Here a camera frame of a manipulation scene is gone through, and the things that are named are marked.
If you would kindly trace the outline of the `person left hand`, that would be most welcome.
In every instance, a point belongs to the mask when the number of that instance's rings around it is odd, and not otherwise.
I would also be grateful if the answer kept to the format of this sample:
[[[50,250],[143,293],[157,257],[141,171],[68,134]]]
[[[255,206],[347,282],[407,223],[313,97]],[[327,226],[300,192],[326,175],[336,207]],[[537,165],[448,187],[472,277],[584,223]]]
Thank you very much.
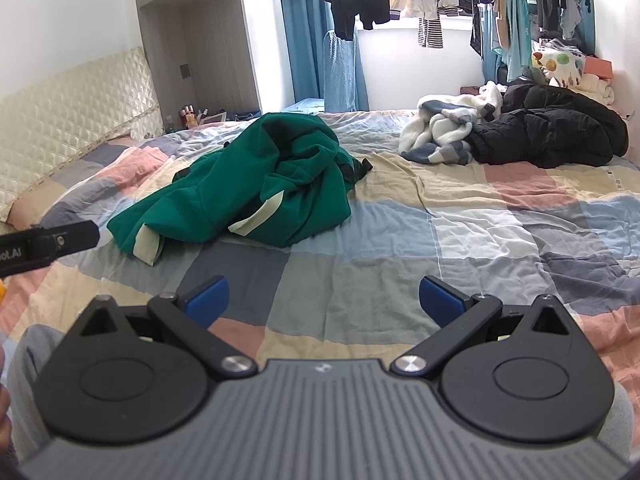
[[[11,432],[12,422],[9,415],[11,398],[9,390],[5,385],[0,384],[0,451],[6,454],[12,443]]]

